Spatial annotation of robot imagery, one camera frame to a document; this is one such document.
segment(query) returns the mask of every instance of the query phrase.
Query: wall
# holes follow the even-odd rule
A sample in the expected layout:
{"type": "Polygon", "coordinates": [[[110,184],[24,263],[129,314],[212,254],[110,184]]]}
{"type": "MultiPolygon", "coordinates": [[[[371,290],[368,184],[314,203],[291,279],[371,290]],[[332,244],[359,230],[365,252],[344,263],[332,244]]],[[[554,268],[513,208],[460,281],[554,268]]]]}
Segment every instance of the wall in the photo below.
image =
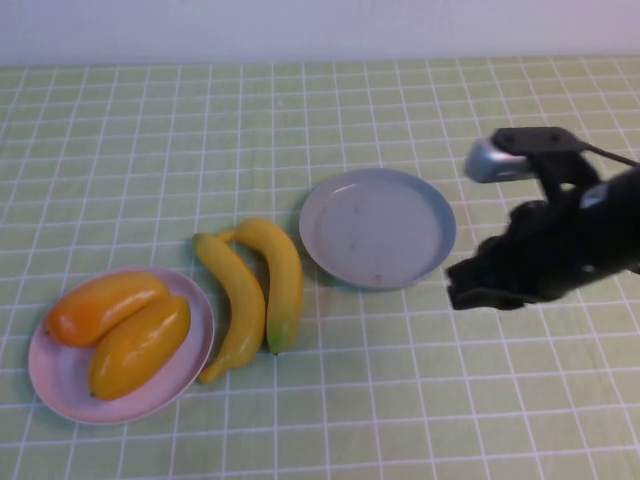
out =
{"type": "Polygon", "coordinates": [[[640,2],[589,4],[3,0],[0,64],[640,53],[640,2]]]}

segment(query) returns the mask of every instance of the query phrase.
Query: yellow banana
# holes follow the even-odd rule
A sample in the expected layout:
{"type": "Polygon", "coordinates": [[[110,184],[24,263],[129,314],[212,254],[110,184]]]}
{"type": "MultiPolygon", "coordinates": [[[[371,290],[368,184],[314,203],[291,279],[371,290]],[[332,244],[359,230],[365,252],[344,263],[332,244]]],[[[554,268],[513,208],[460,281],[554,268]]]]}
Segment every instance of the yellow banana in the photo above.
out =
{"type": "Polygon", "coordinates": [[[276,224],[249,218],[235,230],[218,234],[225,242],[238,241],[260,252],[269,265],[267,343],[275,354],[291,347],[298,334],[304,301],[304,274],[298,250],[276,224]]]}
{"type": "Polygon", "coordinates": [[[247,365],[258,353],[266,307],[258,280],[226,243],[208,233],[196,233],[191,243],[200,261],[222,283],[231,304],[231,326],[222,348],[198,375],[201,383],[210,383],[231,368],[247,365]]]}

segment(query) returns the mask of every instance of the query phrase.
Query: plastic plate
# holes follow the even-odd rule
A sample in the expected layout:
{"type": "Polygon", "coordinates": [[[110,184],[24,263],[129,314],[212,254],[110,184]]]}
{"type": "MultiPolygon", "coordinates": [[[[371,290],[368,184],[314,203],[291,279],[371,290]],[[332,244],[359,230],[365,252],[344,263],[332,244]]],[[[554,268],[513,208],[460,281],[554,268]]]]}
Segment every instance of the plastic plate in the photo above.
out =
{"type": "Polygon", "coordinates": [[[436,270],[456,240],[442,194],[405,172],[366,168],[314,189],[300,213],[300,236],[313,260],[336,278],[394,289],[436,270]]]}
{"type": "Polygon", "coordinates": [[[90,396],[87,383],[93,348],[71,348],[45,335],[44,320],[29,348],[29,375],[40,399],[53,411],[87,424],[139,420],[167,406],[195,380],[213,345],[214,319],[204,293],[192,280],[166,268],[151,266],[111,270],[92,277],[146,271],[161,278],[171,293],[183,295],[191,307],[191,328],[171,360],[146,384],[122,398],[102,401],[90,396]]]}

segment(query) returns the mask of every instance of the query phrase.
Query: empty plate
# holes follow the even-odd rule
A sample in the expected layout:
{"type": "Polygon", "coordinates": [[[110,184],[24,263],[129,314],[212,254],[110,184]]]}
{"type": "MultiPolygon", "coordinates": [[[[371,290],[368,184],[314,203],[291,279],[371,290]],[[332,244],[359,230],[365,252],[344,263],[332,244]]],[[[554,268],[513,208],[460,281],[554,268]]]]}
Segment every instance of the empty plate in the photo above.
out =
{"type": "Polygon", "coordinates": [[[331,275],[371,289],[402,288],[436,270],[456,239],[451,206],[405,172],[366,168],[311,192],[300,213],[309,255],[331,275]]]}

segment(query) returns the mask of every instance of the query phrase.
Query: table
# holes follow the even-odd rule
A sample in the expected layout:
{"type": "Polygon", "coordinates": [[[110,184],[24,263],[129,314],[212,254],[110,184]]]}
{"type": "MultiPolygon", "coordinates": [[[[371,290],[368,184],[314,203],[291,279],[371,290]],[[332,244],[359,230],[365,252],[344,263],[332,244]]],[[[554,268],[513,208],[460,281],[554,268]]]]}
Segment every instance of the table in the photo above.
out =
{"type": "MultiPolygon", "coordinates": [[[[194,278],[196,231],[265,216],[299,243],[310,189],[344,170],[419,175],[459,225],[448,264],[501,232],[533,181],[463,177],[471,142],[554,124],[635,157],[640,57],[0,69],[0,471],[6,479],[640,478],[640,279],[515,312],[449,308],[442,271],[345,289],[305,257],[293,350],[125,426],[59,418],[30,334],[77,282],[153,264],[194,278]]],[[[596,162],[605,176],[621,168],[596,162]]],[[[264,264],[242,254],[265,277],[264,264]]]]}

